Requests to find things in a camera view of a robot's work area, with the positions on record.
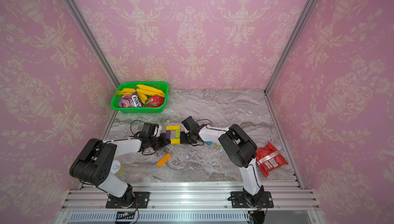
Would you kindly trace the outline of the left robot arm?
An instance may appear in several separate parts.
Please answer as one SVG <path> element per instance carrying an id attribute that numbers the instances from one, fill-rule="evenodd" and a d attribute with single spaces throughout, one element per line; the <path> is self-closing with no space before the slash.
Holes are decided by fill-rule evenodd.
<path id="1" fill-rule="evenodd" d="M 103 141 L 90 139 L 72 163 L 69 174 L 80 183 L 92 185 L 108 195 L 107 208 L 138 208 L 138 199 L 131 184 L 120 180 L 111 172 L 112 163 L 118 156 L 154 151 L 170 144 L 164 133 L 139 139 L 135 137 Z"/>

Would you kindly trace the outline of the purple block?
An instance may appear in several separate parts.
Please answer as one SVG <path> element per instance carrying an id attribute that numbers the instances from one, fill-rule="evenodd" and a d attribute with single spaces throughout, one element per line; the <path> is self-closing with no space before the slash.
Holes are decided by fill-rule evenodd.
<path id="1" fill-rule="evenodd" d="M 166 138 L 171 139 L 171 131 L 170 130 L 166 130 Z"/>

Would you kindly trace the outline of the yellow block top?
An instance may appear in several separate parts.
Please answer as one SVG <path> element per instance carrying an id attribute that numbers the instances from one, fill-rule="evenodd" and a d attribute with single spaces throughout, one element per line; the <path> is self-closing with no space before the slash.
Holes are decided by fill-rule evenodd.
<path id="1" fill-rule="evenodd" d="M 167 131 L 176 131 L 176 130 L 180 130 L 180 129 L 181 129 L 180 125 L 171 125 L 171 126 L 166 127 Z"/>

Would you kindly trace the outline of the orange block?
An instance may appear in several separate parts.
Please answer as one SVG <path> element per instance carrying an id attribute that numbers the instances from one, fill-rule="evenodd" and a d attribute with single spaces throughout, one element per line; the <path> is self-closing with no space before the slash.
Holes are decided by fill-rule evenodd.
<path id="1" fill-rule="evenodd" d="M 170 153 L 167 153 L 162 159 L 157 162 L 157 166 L 161 168 L 171 157 L 172 155 Z"/>

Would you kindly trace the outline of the red snack bag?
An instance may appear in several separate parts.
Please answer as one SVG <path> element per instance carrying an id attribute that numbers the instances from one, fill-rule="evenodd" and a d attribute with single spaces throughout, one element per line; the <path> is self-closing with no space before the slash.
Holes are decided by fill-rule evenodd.
<path id="1" fill-rule="evenodd" d="M 268 142 L 263 148 L 258 148 L 256 153 L 257 166 L 266 178 L 271 171 L 288 165 L 285 157 L 271 142 Z"/>

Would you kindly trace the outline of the yellow block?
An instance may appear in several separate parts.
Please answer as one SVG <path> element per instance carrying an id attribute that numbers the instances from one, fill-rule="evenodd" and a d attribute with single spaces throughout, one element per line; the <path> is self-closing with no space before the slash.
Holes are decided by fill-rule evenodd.
<path id="1" fill-rule="evenodd" d="M 176 131 L 176 130 L 180 130 L 180 129 L 181 129 L 180 125 L 171 125 L 171 126 L 166 127 L 167 131 Z"/>
<path id="2" fill-rule="evenodd" d="M 171 144 L 172 145 L 180 145 L 181 144 L 181 140 L 179 138 L 172 139 L 171 140 Z"/>

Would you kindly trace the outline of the green plastic basket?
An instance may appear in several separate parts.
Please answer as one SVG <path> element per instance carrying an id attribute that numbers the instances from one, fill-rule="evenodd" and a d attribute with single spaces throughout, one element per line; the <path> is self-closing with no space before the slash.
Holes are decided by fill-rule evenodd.
<path id="1" fill-rule="evenodd" d="M 111 101 L 122 113 L 161 113 L 167 104 L 169 85 L 163 81 L 125 82 Z"/>

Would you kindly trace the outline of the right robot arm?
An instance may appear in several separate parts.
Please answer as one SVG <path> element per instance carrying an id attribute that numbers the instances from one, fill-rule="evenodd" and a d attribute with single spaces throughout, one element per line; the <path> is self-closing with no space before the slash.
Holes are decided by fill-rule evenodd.
<path id="1" fill-rule="evenodd" d="M 239 125 L 217 128 L 210 124 L 183 121 L 183 126 L 186 131 L 180 133 L 181 144 L 196 145 L 201 141 L 222 146 L 230 161 L 240 169 L 243 197 L 248 206 L 259 210 L 274 207 L 271 194 L 264 190 L 258 178 L 257 145 Z"/>

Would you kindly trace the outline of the aluminium mounting rail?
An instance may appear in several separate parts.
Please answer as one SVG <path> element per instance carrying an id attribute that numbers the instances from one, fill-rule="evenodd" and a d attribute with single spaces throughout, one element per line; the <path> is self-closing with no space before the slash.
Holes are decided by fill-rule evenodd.
<path id="1" fill-rule="evenodd" d="M 259 210 L 266 223 L 322 224 L 312 190 L 296 181 L 265 181 L 267 197 Z M 255 213 L 242 197 L 240 182 L 136 183 L 128 209 L 92 186 L 69 192 L 58 224 L 245 223 Z"/>

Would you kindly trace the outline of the red dragon fruit toy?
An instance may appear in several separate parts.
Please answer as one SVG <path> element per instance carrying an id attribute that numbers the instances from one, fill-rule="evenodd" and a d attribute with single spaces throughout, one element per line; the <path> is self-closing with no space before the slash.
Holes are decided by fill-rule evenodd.
<path id="1" fill-rule="evenodd" d="M 165 100 L 164 97 L 161 97 L 159 95 L 154 95 L 146 100 L 144 106 L 149 108 L 158 108 L 163 105 L 164 100 Z"/>

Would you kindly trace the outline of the purple snack packet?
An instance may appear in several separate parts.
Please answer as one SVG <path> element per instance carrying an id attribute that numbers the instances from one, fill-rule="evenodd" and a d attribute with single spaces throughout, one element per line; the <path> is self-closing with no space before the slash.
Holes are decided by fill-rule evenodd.
<path id="1" fill-rule="evenodd" d="M 143 103 L 139 98 L 137 92 L 129 95 L 124 95 L 119 101 L 120 108 L 141 108 Z"/>

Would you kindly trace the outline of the yellow banana bunch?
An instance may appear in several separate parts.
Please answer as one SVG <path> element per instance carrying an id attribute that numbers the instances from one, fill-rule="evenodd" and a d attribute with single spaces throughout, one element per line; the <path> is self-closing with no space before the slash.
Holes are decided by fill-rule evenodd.
<path id="1" fill-rule="evenodd" d="M 161 97 L 166 96 L 166 94 L 154 87 L 143 85 L 143 84 L 138 84 L 137 89 L 134 88 L 123 88 L 121 91 L 116 91 L 115 95 L 116 96 L 124 96 L 124 95 L 129 95 L 134 92 L 137 92 L 139 98 L 141 99 L 142 103 L 145 104 L 146 100 L 148 97 L 154 96 L 154 95 L 159 95 Z"/>

